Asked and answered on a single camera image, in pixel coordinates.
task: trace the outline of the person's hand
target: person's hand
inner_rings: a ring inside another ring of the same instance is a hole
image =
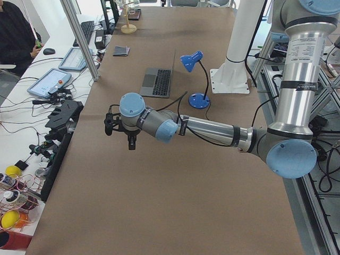
[[[36,45],[33,47],[32,51],[31,51],[31,57],[32,58],[35,58],[38,53],[40,52],[41,48],[39,49]]]

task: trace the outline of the brown paper surface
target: brown paper surface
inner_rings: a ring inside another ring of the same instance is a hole
[[[219,68],[233,22],[227,8],[145,7],[131,21],[134,34],[117,25],[27,255],[303,254],[282,179],[259,158],[191,136],[163,144],[144,132],[128,151],[124,133],[104,133],[108,106],[139,92],[147,67],[170,68],[175,50],[170,99],[147,105],[204,92],[201,67],[188,73],[179,57],[201,50],[205,68]],[[116,45],[131,47],[129,56],[113,57]],[[255,89],[208,95],[211,120],[244,128],[260,104]],[[206,112],[188,97],[180,111]]]

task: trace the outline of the lamp shade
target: lamp shade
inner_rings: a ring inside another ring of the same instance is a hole
[[[184,55],[181,56],[181,62],[187,71],[190,73],[195,67],[196,62],[200,61],[203,58],[203,53],[200,51],[195,52],[192,55]]]

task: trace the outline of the black sweater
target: black sweater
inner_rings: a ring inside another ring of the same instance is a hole
[[[35,38],[30,24],[20,9],[10,2],[4,2],[0,12],[0,62],[15,64],[12,71],[23,74],[32,62],[30,52],[35,45]]]

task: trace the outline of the yellow ball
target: yellow ball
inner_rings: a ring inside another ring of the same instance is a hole
[[[21,176],[21,170],[17,166],[9,166],[6,168],[5,174],[10,177],[16,178],[17,176]]]
[[[15,225],[15,223],[19,219],[19,212],[14,210],[14,211],[8,211],[2,216],[1,219],[1,226],[3,228],[10,228]]]

